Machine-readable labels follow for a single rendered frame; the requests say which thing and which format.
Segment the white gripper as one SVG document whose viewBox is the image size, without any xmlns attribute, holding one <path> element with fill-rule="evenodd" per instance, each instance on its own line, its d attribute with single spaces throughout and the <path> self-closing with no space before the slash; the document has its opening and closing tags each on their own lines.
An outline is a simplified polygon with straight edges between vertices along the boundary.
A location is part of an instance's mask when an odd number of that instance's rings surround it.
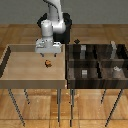
<svg viewBox="0 0 128 128">
<path fill-rule="evenodd" d="M 45 53 L 53 53 L 53 57 L 57 57 L 57 53 L 61 52 L 62 44 L 54 41 L 44 41 L 38 39 L 36 41 L 35 52 L 41 53 L 42 58 L 45 57 Z"/>
</svg>

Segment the small brown bread loaf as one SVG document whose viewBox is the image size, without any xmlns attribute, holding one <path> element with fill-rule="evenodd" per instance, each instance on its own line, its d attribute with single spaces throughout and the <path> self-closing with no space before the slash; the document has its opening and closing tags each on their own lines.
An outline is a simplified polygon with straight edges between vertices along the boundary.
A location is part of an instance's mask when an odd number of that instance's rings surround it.
<svg viewBox="0 0 128 128">
<path fill-rule="evenodd" d="M 51 61 L 50 61 L 50 60 L 46 60 L 46 61 L 45 61 L 45 65 L 46 65 L 46 66 L 52 66 Z"/>
</svg>

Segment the dark wooden compartment bin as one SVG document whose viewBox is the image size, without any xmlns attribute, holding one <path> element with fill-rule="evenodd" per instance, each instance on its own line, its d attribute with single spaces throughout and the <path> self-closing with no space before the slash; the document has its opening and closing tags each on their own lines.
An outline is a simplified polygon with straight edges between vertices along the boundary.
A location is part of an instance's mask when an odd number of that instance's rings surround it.
<svg viewBox="0 0 128 128">
<path fill-rule="evenodd" d="M 80 59 L 81 45 L 86 45 L 85 59 Z M 116 45 L 111 59 L 111 44 L 68 44 L 66 46 L 66 79 L 69 89 L 128 89 L 128 50 Z M 121 68 L 119 78 L 113 77 L 113 68 Z M 82 78 L 87 70 L 87 78 Z"/>
</svg>

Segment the light wooden bin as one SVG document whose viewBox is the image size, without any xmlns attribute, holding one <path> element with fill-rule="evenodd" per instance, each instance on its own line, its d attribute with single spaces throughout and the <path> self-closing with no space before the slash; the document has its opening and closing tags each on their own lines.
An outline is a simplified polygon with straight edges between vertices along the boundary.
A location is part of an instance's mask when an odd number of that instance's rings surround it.
<svg viewBox="0 0 128 128">
<path fill-rule="evenodd" d="M 52 66 L 46 66 L 50 60 Z M 33 44 L 7 45 L 0 58 L 0 89 L 64 89 L 65 46 L 53 57 L 35 52 Z"/>
</svg>

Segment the small grey block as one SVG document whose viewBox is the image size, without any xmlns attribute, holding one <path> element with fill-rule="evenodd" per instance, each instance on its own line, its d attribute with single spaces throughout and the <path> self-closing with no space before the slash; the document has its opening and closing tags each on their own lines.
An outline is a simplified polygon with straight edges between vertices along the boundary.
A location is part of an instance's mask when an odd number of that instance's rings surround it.
<svg viewBox="0 0 128 128">
<path fill-rule="evenodd" d="M 82 78 L 87 78 L 87 70 L 82 70 Z"/>
</svg>

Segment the grey metal table leg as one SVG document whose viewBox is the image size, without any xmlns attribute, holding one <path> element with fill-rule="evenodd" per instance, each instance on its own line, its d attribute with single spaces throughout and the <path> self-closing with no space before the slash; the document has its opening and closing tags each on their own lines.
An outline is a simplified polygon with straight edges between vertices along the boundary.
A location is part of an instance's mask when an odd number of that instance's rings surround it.
<svg viewBox="0 0 128 128">
<path fill-rule="evenodd" d="M 10 95 L 10 97 L 11 97 L 11 100 L 12 100 L 12 102 L 13 102 L 13 105 L 15 106 L 15 109 L 16 109 L 16 112 L 17 112 L 17 114 L 18 114 L 18 116 L 19 116 L 19 119 L 20 119 L 20 121 L 22 122 L 22 125 L 25 127 L 24 119 L 23 119 L 23 117 L 22 117 L 22 115 L 21 115 L 21 112 L 20 112 L 20 110 L 19 110 L 19 107 L 18 107 L 18 105 L 17 105 L 17 102 L 16 102 L 16 100 L 15 100 L 15 97 L 14 97 L 14 95 L 13 95 L 12 90 L 11 90 L 11 89 L 8 89 L 8 93 L 9 93 L 9 95 Z"/>
<path fill-rule="evenodd" d="M 72 120 L 73 120 L 74 96 L 75 96 L 75 89 L 70 89 L 70 106 L 71 106 L 71 110 L 70 110 L 70 114 L 71 114 L 70 127 L 72 127 Z"/>
<path fill-rule="evenodd" d="M 27 103 L 30 104 L 30 100 L 29 100 L 29 97 L 28 97 L 27 89 L 23 89 L 23 91 L 24 91 Z"/>
<path fill-rule="evenodd" d="M 104 97 L 105 97 L 106 92 L 107 92 L 107 89 L 104 89 L 104 92 L 103 92 L 102 97 L 101 97 L 101 104 L 104 101 Z"/>
<path fill-rule="evenodd" d="M 57 89 L 58 125 L 59 125 L 59 127 L 60 127 L 60 104 L 61 104 L 61 89 Z"/>
<path fill-rule="evenodd" d="M 112 114 L 114 113 L 114 111 L 115 111 L 115 109 L 117 107 L 117 104 L 118 104 L 118 102 L 119 102 L 119 100 L 121 98 L 122 93 L 123 93 L 123 89 L 120 89 L 120 91 L 118 93 L 118 96 L 117 96 L 117 99 L 115 100 L 115 103 L 113 104 L 113 107 L 112 107 L 112 109 L 111 109 L 111 111 L 109 113 L 109 116 L 108 116 L 107 120 L 106 120 L 105 127 L 108 126 L 108 124 L 109 124 L 109 122 L 111 120 Z"/>
</svg>

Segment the pale grey can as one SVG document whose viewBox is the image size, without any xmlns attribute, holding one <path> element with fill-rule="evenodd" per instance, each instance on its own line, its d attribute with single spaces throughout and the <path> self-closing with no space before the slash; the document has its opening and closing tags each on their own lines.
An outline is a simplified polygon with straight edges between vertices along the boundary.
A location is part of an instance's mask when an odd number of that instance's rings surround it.
<svg viewBox="0 0 128 128">
<path fill-rule="evenodd" d="M 120 77 L 120 73 L 121 73 L 121 68 L 115 66 L 113 68 L 113 77 L 114 78 L 119 78 Z"/>
</svg>

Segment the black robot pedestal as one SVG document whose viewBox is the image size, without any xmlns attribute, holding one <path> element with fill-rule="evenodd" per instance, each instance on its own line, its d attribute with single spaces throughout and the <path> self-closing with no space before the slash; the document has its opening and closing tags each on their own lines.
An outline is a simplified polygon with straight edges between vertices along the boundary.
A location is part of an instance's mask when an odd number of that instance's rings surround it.
<svg viewBox="0 0 128 128">
<path fill-rule="evenodd" d="M 59 18 L 58 14 L 45 13 L 37 21 L 37 25 L 41 26 L 43 20 L 50 20 L 53 25 L 53 39 L 62 44 L 68 44 L 70 42 L 70 29 L 72 26 L 72 20 L 68 13 L 63 13 L 62 18 Z"/>
</svg>

